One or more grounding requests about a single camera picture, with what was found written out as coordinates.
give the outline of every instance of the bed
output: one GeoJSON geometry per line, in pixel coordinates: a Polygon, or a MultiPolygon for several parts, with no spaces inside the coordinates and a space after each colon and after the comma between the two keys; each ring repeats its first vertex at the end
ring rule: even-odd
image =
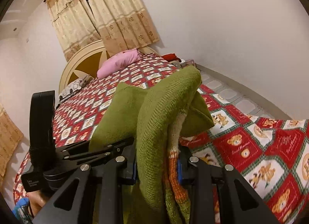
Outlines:
{"type": "MultiPolygon", "coordinates": [[[[140,61],[105,79],[95,78],[59,106],[53,125],[57,147],[90,140],[119,82],[146,89],[178,70],[151,48],[140,51],[144,53],[140,61]]],[[[78,51],[63,71],[59,92],[78,77],[86,74],[95,77],[108,57],[102,41],[78,51]]],[[[308,201],[308,120],[283,121],[245,115],[205,85],[198,92],[215,127],[198,136],[181,138],[180,143],[208,164],[233,165],[280,222],[292,223],[308,201]]],[[[28,160],[27,154],[15,179],[15,202],[26,195],[20,177],[28,160]]],[[[218,223],[218,208],[215,211],[218,223]]]]}

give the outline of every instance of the baseboard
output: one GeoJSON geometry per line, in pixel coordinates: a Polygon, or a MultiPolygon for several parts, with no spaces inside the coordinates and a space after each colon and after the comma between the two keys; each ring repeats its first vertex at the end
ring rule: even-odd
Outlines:
{"type": "Polygon", "coordinates": [[[212,77],[226,83],[228,86],[230,86],[235,91],[238,91],[251,99],[253,102],[261,106],[263,109],[265,109],[268,113],[270,113],[274,118],[276,119],[283,119],[288,120],[291,119],[290,116],[285,114],[282,110],[280,110],[276,105],[274,105],[272,102],[268,101],[266,98],[262,97],[261,95],[257,94],[250,88],[240,84],[239,82],[236,82],[233,79],[230,79],[216,71],[213,71],[209,68],[206,68],[200,64],[196,64],[197,68],[201,71],[204,71],[208,74],[210,74],[212,77]]]}

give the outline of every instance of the headboard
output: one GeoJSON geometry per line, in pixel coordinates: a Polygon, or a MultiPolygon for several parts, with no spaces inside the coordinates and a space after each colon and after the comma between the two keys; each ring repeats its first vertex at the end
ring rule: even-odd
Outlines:
{"type": "MultiPolygon", "coordinates": [[[[142,47],[138,50],[144,54],[158,54],[150,47],[142,47]]],[[[108,58],[109,55],[105,50],[102,40],[90,43],[77,51],[64,68],[60,79],[59,93],[62,92],[70,82],[73,82],[77,78],[83,78],[87,74],[96,78],[98,69],[108,58]]]]}

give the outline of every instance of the metal bolt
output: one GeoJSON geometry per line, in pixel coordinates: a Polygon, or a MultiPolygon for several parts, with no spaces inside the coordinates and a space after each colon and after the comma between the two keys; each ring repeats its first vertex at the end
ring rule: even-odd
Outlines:
{"type": "Polygon", "coordinates": [[[189,158],[189,160],[190,160],[192,163],[196,163],[196,162],[198,162],[198,157],[192,156],[192,157],[189,158]]]}
{"type": "Polygon", "coordinates": [[[87,171],[89,169],[89,165],[88,164],[83,164],[83,165],[80,166],[80,169],[82,171],[87,171]]]}
{"type": "Polygon", "coordinates": [[[233,171],[234,170],[234,167],[232,165],[225,165],[225,170],[227,171],[233,171]]]}
{"type": "Polygon", "coordinates": [[[118,157],[116,157],[116,161],[117,162],[123,162],[123,161],[125,161],[126,159],[125,159],[125,157],[123,157],[123,156],[118,156],[118,157]]]}

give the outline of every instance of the green knitted garment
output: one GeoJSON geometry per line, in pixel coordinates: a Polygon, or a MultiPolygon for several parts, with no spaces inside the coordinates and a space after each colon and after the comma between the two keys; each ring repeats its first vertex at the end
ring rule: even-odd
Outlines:
{"type": "Polygon", "coordinates": [[[120,83],[89,150],[134,136],[139,182],[124,190],[127,223],[188,223],[190,201],[175,179],[178,140],[214,126],[197,92],[199,71],[189,66],[148,90],[120,83]]]}

